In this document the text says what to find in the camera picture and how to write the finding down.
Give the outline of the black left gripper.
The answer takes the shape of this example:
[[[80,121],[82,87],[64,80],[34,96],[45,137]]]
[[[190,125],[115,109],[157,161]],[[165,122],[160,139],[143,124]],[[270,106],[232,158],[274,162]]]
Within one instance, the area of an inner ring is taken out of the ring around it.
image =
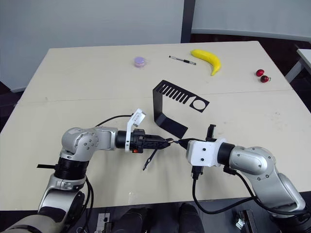
[[[146,134],[143,129],[134,129],[130,136],[132,153],[143,153],[144,149],[162,150],[170,146],[170,139]]]

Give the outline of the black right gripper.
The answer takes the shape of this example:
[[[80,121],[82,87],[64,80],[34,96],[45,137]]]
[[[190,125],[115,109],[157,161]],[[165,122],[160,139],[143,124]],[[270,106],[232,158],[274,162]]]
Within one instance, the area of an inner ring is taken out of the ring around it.
[[[208,129],[207,129],[207,135],[206,135],[206,141],[207,142],[215,142],[216,139],[214,138],[214,129],[216,125],[210,124]],[[179,144],[181,147],[187,149],[188,148],[188,142],[194,140],[194,138],[184,138],[181,140],[175,141],[175,143]]]

